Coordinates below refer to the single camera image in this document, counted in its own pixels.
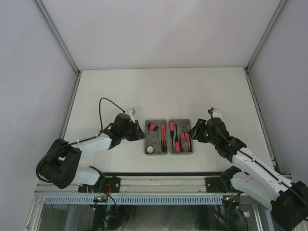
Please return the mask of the red hex key set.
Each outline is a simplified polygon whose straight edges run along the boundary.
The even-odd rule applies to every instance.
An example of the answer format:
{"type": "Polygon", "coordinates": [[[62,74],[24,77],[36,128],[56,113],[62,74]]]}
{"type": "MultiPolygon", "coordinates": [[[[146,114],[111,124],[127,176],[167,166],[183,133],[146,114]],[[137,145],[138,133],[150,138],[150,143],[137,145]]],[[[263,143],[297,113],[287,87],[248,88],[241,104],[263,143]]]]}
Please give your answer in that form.
{"type": "Polygon", "coordinates": [[[155,132],[157,132],[158,129],[159,129],[159,126],[157,126],[157,125],[154,124],[154,123],[149,123],[149,124],[147,125],[147,128],[148,128],[149,131],[155,131],[155,132]]]}

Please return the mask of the red utility knife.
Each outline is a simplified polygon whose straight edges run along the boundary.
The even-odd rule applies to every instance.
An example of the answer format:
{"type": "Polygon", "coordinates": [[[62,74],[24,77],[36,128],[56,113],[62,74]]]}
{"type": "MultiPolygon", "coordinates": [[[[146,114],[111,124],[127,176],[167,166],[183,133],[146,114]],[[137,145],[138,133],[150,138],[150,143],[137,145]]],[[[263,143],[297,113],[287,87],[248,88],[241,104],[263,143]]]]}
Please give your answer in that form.
{"type": "Polygon", "coordinates": [[[162,150],[163,153],[167,152],[166,124],[161,125],[161,150],[162,150]]]}

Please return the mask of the red black pliers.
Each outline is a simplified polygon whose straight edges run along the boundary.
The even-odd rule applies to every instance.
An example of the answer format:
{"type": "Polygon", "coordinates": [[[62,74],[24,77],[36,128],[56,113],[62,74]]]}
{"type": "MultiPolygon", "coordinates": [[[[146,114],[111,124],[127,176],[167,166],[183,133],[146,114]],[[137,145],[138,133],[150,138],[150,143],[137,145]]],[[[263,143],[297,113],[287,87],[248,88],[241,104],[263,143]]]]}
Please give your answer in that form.
{"type": "Polygon", "coordinates": [[[183,124],[181,127],[182,133],[180,134],[180,149],[182,152],[184,152],[184,142],[186,141],[188,143],[188,152],[192,151],[192,145],[191,145],[191,139],[187,132],[186,126],[183,124]]]}

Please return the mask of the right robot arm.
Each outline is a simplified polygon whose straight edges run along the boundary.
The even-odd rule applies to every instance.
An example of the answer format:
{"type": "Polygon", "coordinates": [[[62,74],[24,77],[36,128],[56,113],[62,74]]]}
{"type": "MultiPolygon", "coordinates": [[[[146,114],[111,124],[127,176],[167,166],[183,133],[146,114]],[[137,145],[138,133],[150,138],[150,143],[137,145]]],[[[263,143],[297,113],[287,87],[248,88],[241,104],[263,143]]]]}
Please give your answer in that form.
{"type": "Polygon", "coordinates": [[[229,135],[220,118],[198,119],[188,133],[193,140],[214,145],[218,154],[231,162],[220,175],[223,190],[249,195],[287,231],[308,218],[307,185],[300,180],[292,182],[264,164],[244,142],[229,135]]]}

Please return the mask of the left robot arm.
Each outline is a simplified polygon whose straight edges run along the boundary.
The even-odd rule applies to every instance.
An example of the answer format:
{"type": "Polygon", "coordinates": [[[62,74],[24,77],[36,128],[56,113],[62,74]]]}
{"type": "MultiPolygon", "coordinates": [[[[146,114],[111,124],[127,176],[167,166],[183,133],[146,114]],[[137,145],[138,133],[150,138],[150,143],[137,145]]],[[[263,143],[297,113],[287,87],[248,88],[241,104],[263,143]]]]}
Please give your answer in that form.
{"type": "Polygon", "coordinates": [[[144,138],[145,134],[138,120],[128,114],[119,113],[113,123],[93,137],[73,143],[56,139],[37,164],[36,175],[40,181],[52,183],[59,189],[71,184],[82,184],[99,193],[105,188],[104,173],[93,166],[80,166],[80,160],[111,150],[122,140],[139,141],[144,138]]]}

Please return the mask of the grey plastic tool case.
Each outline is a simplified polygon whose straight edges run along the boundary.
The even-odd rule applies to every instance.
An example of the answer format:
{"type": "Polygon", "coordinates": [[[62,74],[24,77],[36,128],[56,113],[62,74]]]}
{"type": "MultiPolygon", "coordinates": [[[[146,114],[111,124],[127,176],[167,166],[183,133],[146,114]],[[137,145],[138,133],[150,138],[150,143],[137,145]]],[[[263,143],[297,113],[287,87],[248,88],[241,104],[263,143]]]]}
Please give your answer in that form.
{"type": "Polygon", "coordinates": [[[180,134],[182,133],[181,131],[181,127],[184,124],[187,128],[187,132],[192,128],[191,127],[191,122],[189,119],[171,119],[169,121],[167,120],[163,120],[163,119],[155,119],[155,120],[147,120],[145,121],[145,138],[144,138],[144,152],[146,155],[166,155],[166,154],[184,154],[184,155],[188,155],[188,154],[193,154],[194,149],[193,149],[193,142],[191,139],[191,145],[192,145],[192,151],[188,152],[188,143],[185,141],[184,142],[184,152],[180,151],[179,153],[175,152],[175,148],[174,150],[172,150],[172,145],[171,145],[171,137],[170,137],[170,132],[169,132],[169,123],[170,121],[174,122],[174,126],[177,125],[177,130],[178,130],[178,137],[179,137],[179,141],[180,141],[180,134]],[[147,125],[149,123],[154,123],[157,126],[159,126],[159,129],[157,132],[155,131],[149,131],[147,128],[147,125]],[[163,153],[161,150],[161,125],[162,124],[166,124],[166,132],[167,132],[167,152],[163,153]],[[146,153],[146,147],[147,146],[153,146],[155,148],[155,151],[153,154],[147,154],[146,153]]]}

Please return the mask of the black tape roll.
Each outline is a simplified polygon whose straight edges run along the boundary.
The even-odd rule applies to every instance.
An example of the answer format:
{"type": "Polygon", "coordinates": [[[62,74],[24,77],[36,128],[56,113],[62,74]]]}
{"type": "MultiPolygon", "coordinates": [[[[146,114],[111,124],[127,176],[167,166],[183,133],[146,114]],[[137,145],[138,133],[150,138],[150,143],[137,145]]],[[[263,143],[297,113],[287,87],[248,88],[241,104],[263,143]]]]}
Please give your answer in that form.
{"type": "Polygon", "coordinates": [[[147,154],[153,154],[154,151],[155,151],[155,148],[153,146],[149,145],[149,146],[146,147],[146,153],[147,154]]]}

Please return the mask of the red screwdriver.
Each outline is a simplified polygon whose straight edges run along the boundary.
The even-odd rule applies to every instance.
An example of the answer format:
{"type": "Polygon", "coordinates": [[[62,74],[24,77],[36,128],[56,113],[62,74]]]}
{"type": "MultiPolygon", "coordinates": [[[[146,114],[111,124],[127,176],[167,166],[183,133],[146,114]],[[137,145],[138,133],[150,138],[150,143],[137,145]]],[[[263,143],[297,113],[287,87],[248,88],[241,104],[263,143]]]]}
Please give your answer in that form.
{"type": "Polygon", "coordinates": [[[175,126],[174,126],[174,122],[173,121],[170,121],[170,123],[169,123],[169,132],[170,132],[170,137],[171,137],[172,150],[174,150],[175,126]]]}
{"type": "Polygon", "coordinates": [[[180,141],[178,137],[177,125],[175,125],[175,152],[176,153],[180,152],[180,141]]]}

